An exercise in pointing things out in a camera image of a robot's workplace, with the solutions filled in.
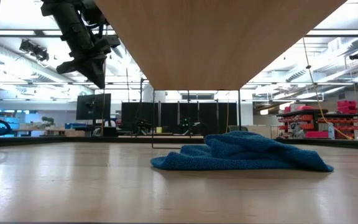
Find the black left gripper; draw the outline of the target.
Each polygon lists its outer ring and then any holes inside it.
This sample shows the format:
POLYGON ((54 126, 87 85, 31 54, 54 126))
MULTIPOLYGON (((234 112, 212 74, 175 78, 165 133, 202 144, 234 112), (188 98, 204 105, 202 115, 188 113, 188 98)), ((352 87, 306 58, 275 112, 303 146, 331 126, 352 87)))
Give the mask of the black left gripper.
POLYGON ((60 36, 71 52, 71 61, 63 62, 57 67, 59 74, 80 72, 98 88, 105 88, 105 61, 106 55, 121 43, 117 35, 94 35, 93 32, 81 31, 66 32, 60 36))

